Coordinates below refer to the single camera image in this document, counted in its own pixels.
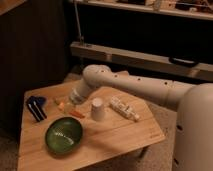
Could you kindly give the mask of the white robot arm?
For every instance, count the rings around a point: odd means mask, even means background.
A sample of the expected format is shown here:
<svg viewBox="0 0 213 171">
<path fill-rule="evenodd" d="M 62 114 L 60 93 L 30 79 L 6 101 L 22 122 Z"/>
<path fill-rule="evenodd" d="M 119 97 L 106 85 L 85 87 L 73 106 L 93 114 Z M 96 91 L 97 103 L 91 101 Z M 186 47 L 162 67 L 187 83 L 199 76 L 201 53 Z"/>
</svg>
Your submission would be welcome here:
<svg viewBox="0 0 213 171">
<path fill-rule="evenodd" d="M 189 84 L 172 80 L 120 75 L 106 65 L 88 65 L 72 89 L 73 104 L 106 86 L 177 113 L 172 171 L 213 171 L 213 83 Z"/>
</svg>

